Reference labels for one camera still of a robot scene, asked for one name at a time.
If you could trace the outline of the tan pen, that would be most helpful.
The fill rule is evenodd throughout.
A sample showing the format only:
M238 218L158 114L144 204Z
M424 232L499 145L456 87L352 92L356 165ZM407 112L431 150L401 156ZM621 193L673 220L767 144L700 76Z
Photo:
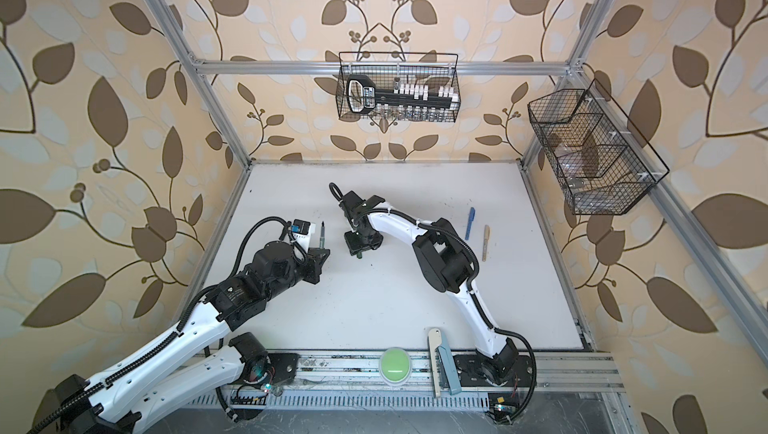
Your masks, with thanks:
M486 224L483 230L483 243L482 243L482 253L481 253L482 262L487 261L490 237L491 237L491 227L488 224Z

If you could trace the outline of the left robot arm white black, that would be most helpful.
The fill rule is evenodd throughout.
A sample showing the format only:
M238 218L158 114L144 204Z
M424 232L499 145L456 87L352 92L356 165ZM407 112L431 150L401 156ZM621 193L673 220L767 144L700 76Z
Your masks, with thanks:
M196 397L227 384L272 383L269 354L250 333L238 334L269 301L300 281L316 284L330 252L310 244L309 221L266 217L278 239L231 273L201 289L175 325L113 366L85 379L72 375L48 391L31 432L143 433Z

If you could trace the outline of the blue pen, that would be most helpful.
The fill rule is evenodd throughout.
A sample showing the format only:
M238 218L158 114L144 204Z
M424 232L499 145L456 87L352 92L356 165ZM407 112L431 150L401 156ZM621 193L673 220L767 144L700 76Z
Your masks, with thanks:
M468 212L468 220L466 222L466 228L465 228L465 235L464 240L468 241L470 240L471 232L472 232L472 226L474 224L474 219L476 216L476 209L474 206L470 207L470 210Z

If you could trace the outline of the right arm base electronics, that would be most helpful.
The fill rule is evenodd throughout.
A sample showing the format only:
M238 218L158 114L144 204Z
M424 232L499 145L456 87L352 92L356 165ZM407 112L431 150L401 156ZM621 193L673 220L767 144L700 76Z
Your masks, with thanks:
M530 404L537 387L536 358L520 354L509 368L497 369L480 354L457 354L454 362L463 388L476 387L488 397L485 414L496 424L511 425Z

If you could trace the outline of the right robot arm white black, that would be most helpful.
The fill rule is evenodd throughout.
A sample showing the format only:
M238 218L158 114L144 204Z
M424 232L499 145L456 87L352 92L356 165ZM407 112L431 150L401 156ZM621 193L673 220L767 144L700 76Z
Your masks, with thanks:
M351 255L360 257L380 248L387 236L410 245L424 279L453 299L471 329L483 377L503 386L524 369L530 385L537 384L538 366L530 342L493 319L475 285L480 261L449 220L416 218L378 195L364 199L352 190L344 193L334 182L329 190L350 225L344 239Z

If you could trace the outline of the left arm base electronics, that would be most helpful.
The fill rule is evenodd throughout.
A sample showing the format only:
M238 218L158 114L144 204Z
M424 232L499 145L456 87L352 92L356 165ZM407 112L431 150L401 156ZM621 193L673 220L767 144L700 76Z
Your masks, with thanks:
M215 389L217 402L230 421L244 422L258 417L272 397L279 397L285 385L295 379L298 353L272 352L247 361L234 383Z

